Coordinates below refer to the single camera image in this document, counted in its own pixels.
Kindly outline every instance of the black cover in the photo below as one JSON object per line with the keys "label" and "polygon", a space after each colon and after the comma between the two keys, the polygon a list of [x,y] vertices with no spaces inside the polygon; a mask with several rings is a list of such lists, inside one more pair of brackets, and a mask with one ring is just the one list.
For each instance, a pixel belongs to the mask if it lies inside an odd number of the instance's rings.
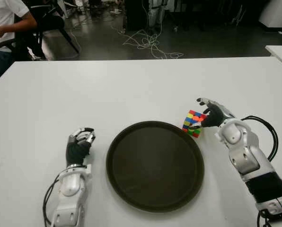
{"label": "black cover", "polygon": [[276,172],[252,178],[246,185],[257,203],[282,197],[282,179]]}
{"label": "black cover", "polygon": [[187,204],[198,193],[204,175],[194,140],[174,125],[154,121],[123,130],[109,148],[106,168],[119,196],[150,212]]}

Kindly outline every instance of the black wire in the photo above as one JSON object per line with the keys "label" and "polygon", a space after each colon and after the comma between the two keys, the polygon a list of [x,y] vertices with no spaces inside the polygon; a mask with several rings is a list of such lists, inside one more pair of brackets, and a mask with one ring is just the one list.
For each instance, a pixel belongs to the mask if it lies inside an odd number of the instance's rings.
{"label": "black wire", "polygon": [[260,212],[258,212],[258,217],[256,218],[256,226],[257,227],[260,227],[260,217],[261,217],[261,214],[260,214]]}
{"label": "black wire", "polygon": [[144,4],[143,4],[143,0],[142,1],[142,8],[144,9],[144,12],[145,12],[145,15],[146,15],[146,28],[149,28],[149,25],[150,25],[150,16],[148,14],[148,12],[146,11],[145,7],[144,7]]}
{"label": "black wire", "polygon": [[66,168],[65,170],[61,171],[55,178],[54,182],[51,184],[51,186],[47,189],[46,193],[45,193],[45,196],[44,196],[44,199],[43,199],[43,205],[42,205],[42,212],[43,212],[43,219],[44,219],[44,226],[47,227],[47,223],[49,225],[51,225],[51,221],[48,219],[47,215],[46,215],[46,205],[47,205],[47,202],[53,192],[53,189],[54,189],[54,186],[57,182],[59,182],[59,176],[62,172],[68,170],[68,169],[74,169],[74,168],[86,168],[86,166],[84,165],[80,165],[80,166],[74,166],[74,167],[70,167],[70,168]]}
{"label": "black wire", "polygon": [[[268,160],[271,162],[274,159],[275,155],[277,154],[278,147],[279,147],[279,138],[278,138],[278,134],[277,134],[276,130],[274,129],[274,127],[270,123],[265,121],[264,119],[257,117],[257,116],[251,115],[251,116],[248,116],[248,117],[243,118],[241,120],[242,121],[244,121],[244,120],[258,121],[258,122],[262,123],[270,131],[270,133],[273,136],[273,148],[272,148],[270,155],[268,156]],[[260,212],[258,212],[258,216],[256,218],[256,226],[257,227],[260,227],[260,217],[261,217],[261,214],[260,214]]]}

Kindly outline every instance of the colorful cube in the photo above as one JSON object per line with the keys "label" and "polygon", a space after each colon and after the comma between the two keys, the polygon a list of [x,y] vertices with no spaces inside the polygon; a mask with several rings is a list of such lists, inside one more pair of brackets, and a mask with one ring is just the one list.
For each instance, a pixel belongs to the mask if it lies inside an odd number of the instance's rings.
{"label": "colorful cube", "polygon": [[189,135],[198,138],[201,133],[201,128],[199,129],[189,129],[189,126],[197,122],[202,122],[206,118],[206,115],[198,113],[196,111],[190,110],[187,117],[185,118],[182,130]]}

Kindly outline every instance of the floor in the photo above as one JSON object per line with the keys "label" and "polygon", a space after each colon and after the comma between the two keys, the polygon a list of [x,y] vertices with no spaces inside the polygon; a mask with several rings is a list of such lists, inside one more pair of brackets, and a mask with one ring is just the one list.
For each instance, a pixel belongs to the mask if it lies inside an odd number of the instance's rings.
{"label": "floor", "polygon": [[[161,52],[148,49],[139,50],[137,46],[123,45],[128,36],[121,34],[123,16],[111,16],[105,11],[100,17],[93,18],[75,13],[65,20],[66,30],[73,37],[80,54],[76,54],[59,31],[44,35],[43,49],[49,60],[137,60],[170,58]],[[258,25],[213,25],[200,31],[192,24],[188,31],[179,28],[173,31],[174,23],[170,17],[163,22],[163,32],[159,36],[159,49],[163,52],[179,52],[181,58],[218,58],[270,56],[266,45],[282,45],[282,35],[266,32]],[[143,36],[135,38],[141,43]]]}

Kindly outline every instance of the robotic arm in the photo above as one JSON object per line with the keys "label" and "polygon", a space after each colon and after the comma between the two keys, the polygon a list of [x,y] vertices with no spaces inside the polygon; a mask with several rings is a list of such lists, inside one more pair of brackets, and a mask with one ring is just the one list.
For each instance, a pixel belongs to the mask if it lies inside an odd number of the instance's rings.
{"label": "robotic arm", "polygon": [[86,181],[91,174],[90,164],[83,166],[83,160],[89,154],[95,138],[94,130],[91,128],[78,129],[69,136],[66,148],[67,168],[56,177],[53,183],[59,181],[61,186],[58,191],[59,203],[51,223],[44,209],[45,223],[48,222],[51,227],[83,226],[84,203],[88,195]]}
{"label": "robotic arm", "polygon": [[260,215],[269,220],[282,218],[282,179],[260,150],[257,135],[219,103],[206,98],[197,101],[207,105],[203,113],[209,114],[192,127],[218,127],[216,137],[229,149],[229,159],[253,195]]}

